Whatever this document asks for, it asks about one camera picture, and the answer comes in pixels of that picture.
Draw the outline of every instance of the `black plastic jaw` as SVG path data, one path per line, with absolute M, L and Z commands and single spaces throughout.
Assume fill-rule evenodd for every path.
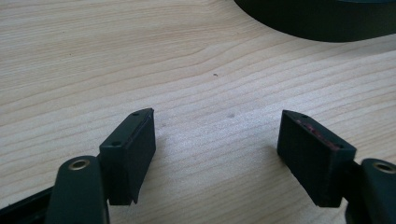
M 356 148 L 307 115 L 284 110 L 277 153 L 316 205 L 340 206 L 337 185 Z
M 106 193 L 111 205 L 137 203 L 155 153 L 154 110 L 129 115 L 100 146 Z
M 0 210 L 0 223 L 109 223 L 112 205 L 137 203 L 154 156 L 154 110 L 128 116 L 100 146 L 97 158 L 65 162 L 55 186 Z
M 284 110 L 277 152 L 321 207 L 348 200 L 348 224 L 396 223 L 396 166 L 366 159 L 353 161 L 356 148 L 314 119 Z

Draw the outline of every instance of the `clamp jaw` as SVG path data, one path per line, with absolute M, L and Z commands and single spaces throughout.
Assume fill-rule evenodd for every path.
M 348 200 L 346 222 L 396 223 L 396 166 L 353 161 L 356 148 L 307 115 L 284 110 L 277 153 L 320 207 Z
M 111 205 L 137 203 L 155 153 L 154 110 L 129 115 L 100 146 L 59 168 L 55 185 L 0 210 L 2 223 L 107 224 Z

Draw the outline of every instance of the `black object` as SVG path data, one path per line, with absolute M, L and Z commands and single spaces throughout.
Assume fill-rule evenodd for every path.
M 396 34 L 395 0 L 235 0 L 280 32 L 325 42 Z
M 100 146 L 97 158 L 65 162 L 53 188 L 3 208 L 0 223 L 109 223 L 106 200 L 137 203 L 155 149 L 154 111 L 136 111 Z
M 307 115 L 284 110 L 278 155 L 320 207 L 348 200 L 347 223 L 396 223 L 396 166 L 353 161 L 356 148 Z

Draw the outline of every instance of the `wood grain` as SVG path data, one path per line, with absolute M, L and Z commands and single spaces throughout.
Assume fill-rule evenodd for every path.
M 276 155 L 282 109 L 396 162 L 396 35 L 282 34 L 230 0 L 0 3 L 0 207 L 54 183 L 130 113 L 155 109 L 139 204 L 112 223 L 345 223 Z

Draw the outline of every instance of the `light wood surface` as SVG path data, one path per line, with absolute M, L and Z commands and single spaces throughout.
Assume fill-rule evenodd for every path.
M 157 152 L 112 223 L 345 223 L 277 156 L 282 109 L 396 162 L 396 35 L 304 40 L 231 0 L 3 0 L 0 92 L 0 207 L 146 107 Z

